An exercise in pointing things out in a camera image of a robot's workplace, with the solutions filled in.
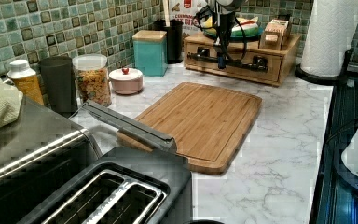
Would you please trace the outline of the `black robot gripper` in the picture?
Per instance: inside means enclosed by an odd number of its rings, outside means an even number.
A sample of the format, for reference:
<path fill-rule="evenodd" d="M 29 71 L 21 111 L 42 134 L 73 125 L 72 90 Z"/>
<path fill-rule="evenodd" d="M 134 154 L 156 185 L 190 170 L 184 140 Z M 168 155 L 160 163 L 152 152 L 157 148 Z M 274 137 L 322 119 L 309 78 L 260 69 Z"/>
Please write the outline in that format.
<path fill-rule="evenodd" d="M 219 69 L 226 68 L 226 59 L 223 53 L 227 52 L 232 28 L 235 25 L 235 13 L 247 0 L 206 0 L 213 13 L 213 24 L 216 30 L 217 62 Z"/>

